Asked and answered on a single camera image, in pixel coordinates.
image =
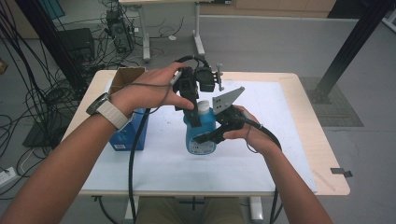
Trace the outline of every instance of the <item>hand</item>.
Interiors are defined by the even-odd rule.
[[[235,107],[239,110],[245,111],[250,119],[259,123],[256,117],[250,114],[244,107],[242,107],[241,105],[235,105]],[[268,137],[268,135],[250,126],[249,124],[245,124],[244,127],[240,130],[224,133],[223,137],[225,139],[243,138],[250,146],[254,147],[254,149],[256,149],[262,155],[265,155],[269,150],[272,150],[274,148],[276,148],[276,150],[279,150],[278,146],[272,141],[270,137]]]
[[[171,63],[163,69],[148,70],[134,81],[135,85],[125,87],[114,93],[111,96],[112,103],[125,115],[132,113],[136,108],[153,108],[161,106],[161,104],[193,109],[193,103],[176,95],[172,90],[172,86],[169,85],[175,72],[185,66],[184,63]],[[141,86],[138,85],[139,83],[161,87]]]

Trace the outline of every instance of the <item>cardboard box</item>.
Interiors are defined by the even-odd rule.
[[[8,68],[8,64],[0,59],[0,75],[3,75]]]
[[[146,71],[143,67],[128,67],[120,68],[113,78],[109,93],[112,94],[122,89],[125,85],[134,82],[140,75]],[[145,109],[140,108],[136,110],[138,113],[144,113]],[[134,139],[136,137],[137,130],[143,115],[133,113],[130,122],[122,129],[117,131],[111,136],[109,143],[113,146],[116,151],[129,151],[132,149]],[[143,132],[140,135],[136,150],[143,150],[145,147],[146,132],[148,128],[148,121],[143,128]]]

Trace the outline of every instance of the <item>wrist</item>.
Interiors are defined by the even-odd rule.
[[[136,97],[133,94],[127,94],[124,89],[111,94],[110,102],[127,118],[130,118],[136,109]]]

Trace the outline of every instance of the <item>spray bottle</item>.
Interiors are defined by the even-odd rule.
[[[202,126],[196,128],[191,127],[186,117],[183,118],[184,123],[187,125],[186,148],[191,154],[205,155],[215,151],[216,144],[210,141],[198,144],[193,138],[203,133],[210,133],[216,129],[216,118],[213,115],[213,109],[209,106],[209,101],[198,102],[198,116]]]

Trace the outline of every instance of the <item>person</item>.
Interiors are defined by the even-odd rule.
[[[167,84],[176,70],[184,66],[183,63],[171,63],[163,69],[149,70],[135,83]],[[127,117],[137,108],[158,107],[160,104],[193,109],[192,102],[176,95],[171,89],[130,85],[113,93],[110,101]],[[59,223],[115,131],[116,127],[100,114],[85,119],[36,169],[11,202],[0,223]],[[243,129],[227,132],[223,137],[244,138],[263,156],[290,223],[332,223],[316,196],[267,135],[245,125]]]

